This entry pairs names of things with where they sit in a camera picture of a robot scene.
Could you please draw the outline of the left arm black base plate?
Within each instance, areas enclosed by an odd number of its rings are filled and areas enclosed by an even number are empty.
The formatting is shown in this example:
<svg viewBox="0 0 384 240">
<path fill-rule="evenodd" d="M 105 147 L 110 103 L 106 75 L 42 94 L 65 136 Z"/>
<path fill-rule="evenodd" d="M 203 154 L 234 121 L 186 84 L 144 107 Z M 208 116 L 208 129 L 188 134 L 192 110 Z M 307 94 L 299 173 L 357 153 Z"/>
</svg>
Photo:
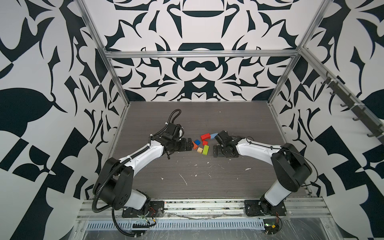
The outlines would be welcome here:
<svg viewBox="0 0 384 240">
<path fill-rule="evenodd" d="M 155 218 L 157 215 L 162 214 L 164 211 L 165 202 L 164 201 L 149 201 L 144 204 L 140 209 L 126 208 L 123 210 L 123 218 L 140 218 L 145 216 L 147 218 Z"/>
</svg>

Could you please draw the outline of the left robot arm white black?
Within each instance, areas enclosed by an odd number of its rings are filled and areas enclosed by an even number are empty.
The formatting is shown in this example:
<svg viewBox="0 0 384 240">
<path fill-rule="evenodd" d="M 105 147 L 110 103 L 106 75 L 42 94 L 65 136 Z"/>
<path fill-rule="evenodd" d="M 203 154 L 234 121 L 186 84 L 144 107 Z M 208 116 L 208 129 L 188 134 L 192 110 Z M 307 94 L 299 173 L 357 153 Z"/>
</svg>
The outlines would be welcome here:
<svg viewBox="0 0 384 240">
<path fill-rule="evenodd" d="M 184 133 L 180 124 L 167 123 L 160 132 L 150 135 L 146 145 L 139 150 L 120 159 L 108 159 L 93 188 L 92 211 L 131 208 L 147 212 L 150 197 L 133 189 L 134 177 L 163 155 L 170 158 L 175 152 L 191 151 L 193 142 L 184 138 Z"/>
</svg>

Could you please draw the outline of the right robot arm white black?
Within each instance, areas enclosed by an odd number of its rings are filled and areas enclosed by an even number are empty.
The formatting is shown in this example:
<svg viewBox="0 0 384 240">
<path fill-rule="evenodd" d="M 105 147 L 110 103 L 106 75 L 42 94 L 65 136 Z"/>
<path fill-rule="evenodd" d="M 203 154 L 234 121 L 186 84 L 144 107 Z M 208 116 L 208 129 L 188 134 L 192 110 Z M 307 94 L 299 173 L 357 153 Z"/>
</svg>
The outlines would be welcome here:
<svg viewBox="0 0 384 240">
<path fill-rule="evenodd" d="M 245 137 L 230 136 L 221 131 L 215 136 L 215 158 L 248 156 L 273 166 L 277 180 L 259 200 L 245 200 L 245 214 L 249 217 L 284 215 L 284 200 L 299 190 L 312 174 L 309 162 L 296 147 L 286 143 L 282 146 L 266 145 Z"/>
</svg>

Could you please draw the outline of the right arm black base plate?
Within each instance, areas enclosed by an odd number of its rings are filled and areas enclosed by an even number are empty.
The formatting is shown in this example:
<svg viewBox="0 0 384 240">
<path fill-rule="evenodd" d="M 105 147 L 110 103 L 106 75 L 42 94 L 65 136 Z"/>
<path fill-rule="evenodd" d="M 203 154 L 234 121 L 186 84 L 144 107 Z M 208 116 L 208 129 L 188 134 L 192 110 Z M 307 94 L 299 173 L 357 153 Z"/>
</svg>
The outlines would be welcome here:
<svg viewBox="0 0 384 240">
<path fill-rule="evenodd" d="M 258 217 L 258 216 L 285 216 L 286 215 L 286 206 L 283 202 L 280 202 L 278 205 L 273 206 L 267 200 L 245 200 L 245 214 L 248 217 Z"/>
</svg>

